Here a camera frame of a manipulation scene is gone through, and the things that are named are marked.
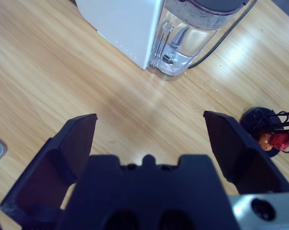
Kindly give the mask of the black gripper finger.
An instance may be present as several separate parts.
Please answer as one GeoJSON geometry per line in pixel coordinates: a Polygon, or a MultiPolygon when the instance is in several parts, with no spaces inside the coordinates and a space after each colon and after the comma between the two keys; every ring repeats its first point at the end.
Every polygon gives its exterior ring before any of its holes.
{"type": "Polygon", "coordinates": [[[91,151],[96,114],[69,119],[41,147],[0,203],[22,227],[53,227],[69,187],[77,182],[91,151]]]}
{"type": "Polygon", "coordinates": [[[289,182],[233,117],[212,111],[203,116],[223,176],[240,194],[289,192],[289,182]]]}

